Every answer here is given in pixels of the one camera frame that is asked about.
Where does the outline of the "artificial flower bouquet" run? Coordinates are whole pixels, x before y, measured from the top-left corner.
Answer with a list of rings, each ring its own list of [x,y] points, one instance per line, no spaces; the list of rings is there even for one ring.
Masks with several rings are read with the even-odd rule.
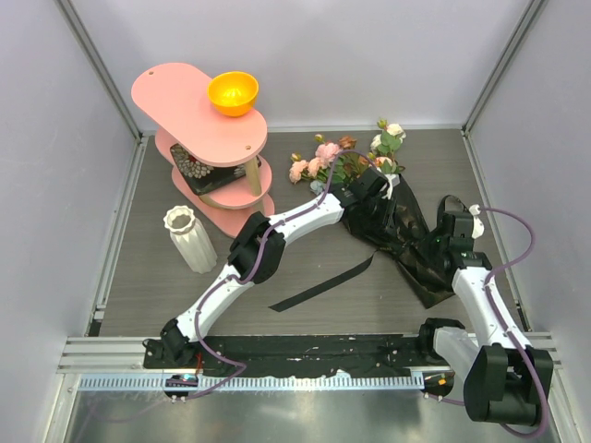
[[[396,160],[406,133],[402,126],[386,119],[377,122],[379,133],[369,143],[368,152],[361,155],[356,150],[357,139],[343,136],[338,141],[329,141],[317,134],[318,142],[310,160],[301,155],[291,155],[288,180],[292,184],[308,182],[310,190],[318,196],[328,184],[348,184],[376,166],[386,175],[401,173],[404,167]]]

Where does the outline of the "black wrapping paper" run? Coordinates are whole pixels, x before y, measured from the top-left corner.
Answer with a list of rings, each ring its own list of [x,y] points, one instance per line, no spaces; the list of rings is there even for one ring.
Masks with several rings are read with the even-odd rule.
[[[453,295],[451,259],[437,244],[410,185],[401,178],[389,199],[350,207],[344,225],[357,239],[393,259],[420,303],[429,309]]]

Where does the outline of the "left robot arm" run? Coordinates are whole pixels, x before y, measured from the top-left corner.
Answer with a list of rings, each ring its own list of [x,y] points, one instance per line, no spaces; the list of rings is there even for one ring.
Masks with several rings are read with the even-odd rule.
[[[370,201],[389,198],[400,183],[397,174],[383,174],[371,167],[348,185],[327,184],[315,198],[293,210],[265,216],[252,214],[230,246],[219,276],[184,313],[169,320],[157,339],[146,339],[144,366],[149,369],[184,369],[199,355],[232,365],[238,373],[242,362],[215,351],[205,337],[220,315],[239,295],[271,278],[279,268],[284,250],[295,240],[322,227],[338,223],[345,213]]]

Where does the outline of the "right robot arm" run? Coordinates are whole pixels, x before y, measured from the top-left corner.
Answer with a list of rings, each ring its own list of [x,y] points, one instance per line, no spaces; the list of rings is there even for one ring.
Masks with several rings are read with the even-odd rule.
[[[477,205],[460,211],[439,209],[428,241],[453,292],[467,311],[476,336],[456,320],[430,318],[421,327],[418,356],[427,364],[444,360],[463,382],[463,406],[474,422],[496,423],[512,434],[519,425],[542,433],[549,421],[549,389],[554,364],[519,330],[496,284],[497,270],[474,249],[484,233]]]

